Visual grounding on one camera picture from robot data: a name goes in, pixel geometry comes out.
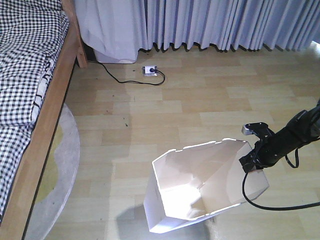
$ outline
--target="gray rug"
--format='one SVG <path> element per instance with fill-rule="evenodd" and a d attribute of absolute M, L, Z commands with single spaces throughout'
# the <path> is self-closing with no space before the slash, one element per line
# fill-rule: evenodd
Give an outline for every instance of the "gray rug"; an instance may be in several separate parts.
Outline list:
<path fill-rule="evenodd" d="M 47 236 L 71 193 L 79 160 L 76 121 L 64 105 L 25 240 L 43 240 Z"/>

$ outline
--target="wooden bed frame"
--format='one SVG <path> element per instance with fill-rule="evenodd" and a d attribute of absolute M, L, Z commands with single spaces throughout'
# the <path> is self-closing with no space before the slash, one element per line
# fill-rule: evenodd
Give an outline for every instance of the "wooden bed frame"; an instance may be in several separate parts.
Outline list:
<path fill-rule="evenodd" d="M 23 154 L 0 226 L 0 240 L 21 240 L 28 227 L 47 155 L 77 58 L 81 68 L 88 61 L 80 36 L 73 0 L 61 0 L 69 29 L 59 54 L 53 79 L 46 93 L 31 142 Z"/>

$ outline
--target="power strip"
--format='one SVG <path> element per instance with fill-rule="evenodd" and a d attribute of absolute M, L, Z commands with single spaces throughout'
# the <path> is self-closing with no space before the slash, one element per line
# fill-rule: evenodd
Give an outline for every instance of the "power strip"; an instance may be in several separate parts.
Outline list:
<path fill-rule="evenodd" d="M 150 69 L 157 69 L 157 66 L 150 65 L 150 66 L 143 66 L 142 67 L 142 74 L 146 77 L 152 77 L 152 76 L 158 76 L 158 74 L 155 71 L 150 71 Z"/>

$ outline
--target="curtain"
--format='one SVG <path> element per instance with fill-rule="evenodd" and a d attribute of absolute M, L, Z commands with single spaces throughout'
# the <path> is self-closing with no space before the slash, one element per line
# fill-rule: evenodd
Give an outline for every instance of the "curtain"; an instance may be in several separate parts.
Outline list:
<path fill-rule="evenodd" d="M 134 63 L 138 50 L 300 50 L 320 39 L 319 0 L 75 0 L 83 41 L 100 62 Z"/>

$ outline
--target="bed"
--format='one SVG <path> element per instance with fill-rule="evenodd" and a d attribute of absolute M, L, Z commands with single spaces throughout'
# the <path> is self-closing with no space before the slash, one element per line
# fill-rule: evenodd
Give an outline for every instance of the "bed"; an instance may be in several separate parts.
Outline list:
<path fill-rule="evenodd" d="M 59 17 L 48 21 L 49 15 Z M 5 161 L 13 170 L 5 172 L 5 164 L 0 169 L 0 196 L 5 199 L 0 209 L 0 240 L 20 240 L 28 227 L 75 59 L 82 68 L 87 66 L 87 59 L 72 0 L 3 0 L 0 18 L 0 142 L 15 146 L 10 154 L 0 146 L 1 160 L 8 155 L 14 159 L 14 163 Z M 58 31 L 54 21 L 58 22 Z M 31 34 L 33 28 L 38 31 Z M 25 41 L 18 29 L 26 34 Z M 46 38 L 39 44 L 41 51 L 25 44 L 28 38 L 37 43 L 42 34 Z M 12 43 L 18 50 L 7 49 Z"/>

